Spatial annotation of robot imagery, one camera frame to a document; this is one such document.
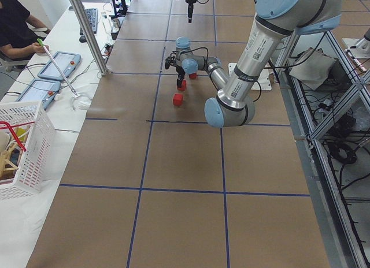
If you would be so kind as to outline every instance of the blue tablet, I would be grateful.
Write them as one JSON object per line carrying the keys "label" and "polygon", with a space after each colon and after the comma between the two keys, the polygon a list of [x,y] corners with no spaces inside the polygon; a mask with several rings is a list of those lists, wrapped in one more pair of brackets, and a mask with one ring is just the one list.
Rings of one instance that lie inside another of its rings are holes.
{"label": "blue tablet", "polygon": [[[53,58],[66,77],[69,77],[81,62],[81,55],[62,51],[57,51],[53,55]],[[38,77],[57,81],[64,80],[56,66],[50,60],[38,73]]]}
{"label": "blue tablet", "polygon": [[42,101],[46,109],[60,89],[60,81],[33,79],[30,85],[18,97],[18,102]]}

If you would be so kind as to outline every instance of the person's hand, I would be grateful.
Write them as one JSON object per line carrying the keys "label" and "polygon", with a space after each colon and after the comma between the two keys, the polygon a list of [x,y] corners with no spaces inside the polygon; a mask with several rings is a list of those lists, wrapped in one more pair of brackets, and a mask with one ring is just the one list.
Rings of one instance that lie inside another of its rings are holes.
{"label": "person's hand", "polygon": [[32,45],[32,49],[34,50],[35,53],[44,53],[44,48],[39,44],[39,43],[33,43]]}

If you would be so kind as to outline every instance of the green tip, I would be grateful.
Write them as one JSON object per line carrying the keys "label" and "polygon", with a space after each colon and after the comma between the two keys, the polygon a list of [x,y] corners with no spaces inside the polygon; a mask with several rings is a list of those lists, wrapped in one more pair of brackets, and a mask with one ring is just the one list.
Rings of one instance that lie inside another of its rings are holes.
{"label": "green tip", "polygon": [[39,42],[40,46],[44,46],[44,43],[42,42],[42,40],[40,38],[37,38],[37,42]]}

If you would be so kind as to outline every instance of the person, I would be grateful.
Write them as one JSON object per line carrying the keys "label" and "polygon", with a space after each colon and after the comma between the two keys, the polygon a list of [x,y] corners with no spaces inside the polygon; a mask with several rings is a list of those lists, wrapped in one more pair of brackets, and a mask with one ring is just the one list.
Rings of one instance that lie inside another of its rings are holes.
{"label": "person", "polygon": [[37,42],[39,36],[27,23],[35,28],[47,28],[18,0],[0,0],[0,51],[10,59],[31,59],[33,54],[44,52]]}

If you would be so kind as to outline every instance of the white plastic basket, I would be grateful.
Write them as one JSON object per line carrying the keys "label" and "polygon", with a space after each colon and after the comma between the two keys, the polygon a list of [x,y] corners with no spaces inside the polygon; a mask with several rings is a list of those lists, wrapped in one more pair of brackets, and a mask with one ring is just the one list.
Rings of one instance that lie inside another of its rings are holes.
{"label": "white plastic basket", "polygon": [[55,129],[41,102],[0,104],[0,121],[11,125],[31,124],[18,170],[11,183],[0,184],[0,200],[30,196],[40,191],[47,155]]}

